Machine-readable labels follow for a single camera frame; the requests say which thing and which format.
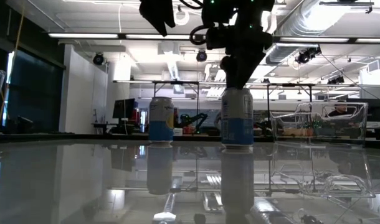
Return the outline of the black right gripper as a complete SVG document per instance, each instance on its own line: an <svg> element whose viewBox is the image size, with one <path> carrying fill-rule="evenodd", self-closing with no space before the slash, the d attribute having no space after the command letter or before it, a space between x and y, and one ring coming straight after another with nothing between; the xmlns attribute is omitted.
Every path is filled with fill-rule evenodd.
<svg viewBox="0 0 380 224"><path fill-rule="evenodd" d="M262 27L205 26L208 50L225 48L227 55L220 62L226 74L226 88L243 89L264 57L264 51L273 44L271 34Z"/></svg>

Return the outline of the blue white spindrift can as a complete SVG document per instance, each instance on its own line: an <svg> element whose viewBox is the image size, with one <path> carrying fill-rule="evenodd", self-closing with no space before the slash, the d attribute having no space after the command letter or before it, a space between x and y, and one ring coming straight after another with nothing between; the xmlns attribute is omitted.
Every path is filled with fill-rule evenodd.
<svg viewBox="0 0 380 224"><path fill-rule="evenodd" d="M221 104L221 143L228 148L254 143L253 97L247 88L226 88Z"/></svg>
<svg viewBox="0 0 380 224"><path fill-rule="evenodd" d="M150 142L168 144L173 141L174 106L171 98L153 97L149 106Z"/></svg>

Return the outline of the black computer monitor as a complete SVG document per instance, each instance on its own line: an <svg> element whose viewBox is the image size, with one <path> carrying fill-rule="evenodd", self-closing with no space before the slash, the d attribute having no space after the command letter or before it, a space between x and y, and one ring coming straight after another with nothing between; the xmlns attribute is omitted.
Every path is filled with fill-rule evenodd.
<svg viewBox="0 0 380 224"><path fill-rule="evenodd" d="M133 116L133 110L137 107L137 102L134 98L126 100L116 100L113 108L113 118L130 119Z"/></svg>

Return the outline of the person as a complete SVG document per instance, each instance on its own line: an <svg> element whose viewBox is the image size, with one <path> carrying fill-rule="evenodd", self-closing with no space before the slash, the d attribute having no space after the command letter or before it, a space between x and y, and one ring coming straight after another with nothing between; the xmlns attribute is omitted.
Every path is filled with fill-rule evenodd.
<svg viewBox="0 0 380 224"><path fill-rule="evenodd" d="M335 104L335 109L328 113L329 117L336 117L336 116L345 116L345 115L352 115L354 113L355 109L348 106L345 101L338 101L337 104Z"/></svg>

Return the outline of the wide black monitor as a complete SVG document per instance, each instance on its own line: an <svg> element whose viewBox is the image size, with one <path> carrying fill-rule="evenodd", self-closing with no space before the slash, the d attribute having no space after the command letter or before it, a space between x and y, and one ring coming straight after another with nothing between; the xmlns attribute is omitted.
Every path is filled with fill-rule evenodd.
<svg viewBox="0 0 380 224"><path fill-rule="evenodd" d="M369 122L380 122L380 99L367 99Z"/></svg>

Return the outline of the black metal frame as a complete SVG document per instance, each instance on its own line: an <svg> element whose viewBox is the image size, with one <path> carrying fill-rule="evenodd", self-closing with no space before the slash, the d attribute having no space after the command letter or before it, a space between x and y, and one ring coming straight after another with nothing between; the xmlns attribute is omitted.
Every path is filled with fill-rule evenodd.
<svg viewBox="0 0 380 224"><path fill-rule="evenodd" d="M199 112L199 82L197 81L181 81L181 80L168 80L168 81L152 81L152 84L154 85L153 87L153 97L156 97L156 94L157 92L159 92L159 90L165 86L165 84L169 84L169 85L187 85L189 86L193 92L195 92L195 94L197 95L197 103L196 103L196 112L198 113Z"/></svg>
<svg viewBox="0 0 380 224"><path fill-rule="evenodd" d="M298 87L299 90L303 90L308 96L309 96L309 102L313 101L313 95L312 95L312 87L315 86L315 84L312 83L268 83L266 85L267 88L267 110L270 111L270 94L273 93L274 90L276 90L278 87L282 88L295 88Z"/></svg>

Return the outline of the silver ventilation duct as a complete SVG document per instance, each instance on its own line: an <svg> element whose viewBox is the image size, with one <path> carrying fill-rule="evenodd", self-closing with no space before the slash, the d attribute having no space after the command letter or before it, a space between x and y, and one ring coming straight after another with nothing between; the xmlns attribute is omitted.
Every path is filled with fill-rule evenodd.
<svg viewBox="0 0 380 224"><path fill-rule="evenodd" d="M323 5L323 0L302 0L285 22L276 30L275 37L280 38L268 51L265 61L269 65L281 64L299 44L307 38L318 37L334 26L343 16L337 14L333 6Z"/></svg>

